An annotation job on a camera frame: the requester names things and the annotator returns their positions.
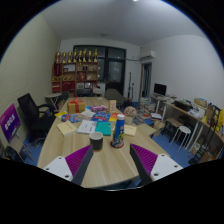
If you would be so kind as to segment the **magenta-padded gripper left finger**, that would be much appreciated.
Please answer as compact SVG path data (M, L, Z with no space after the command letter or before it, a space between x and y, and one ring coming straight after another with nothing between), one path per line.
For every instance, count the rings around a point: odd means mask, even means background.
M87 145L67 157L56 157L44 167L44 170L76 185L81 185L92 156L93 147Z

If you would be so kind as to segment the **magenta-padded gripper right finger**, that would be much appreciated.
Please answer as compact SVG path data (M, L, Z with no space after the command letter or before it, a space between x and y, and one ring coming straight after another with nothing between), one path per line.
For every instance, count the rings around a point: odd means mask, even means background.
M135 144L130 145L130 155L143 185L157 181L182 169L182 166L166 154L157 155Z

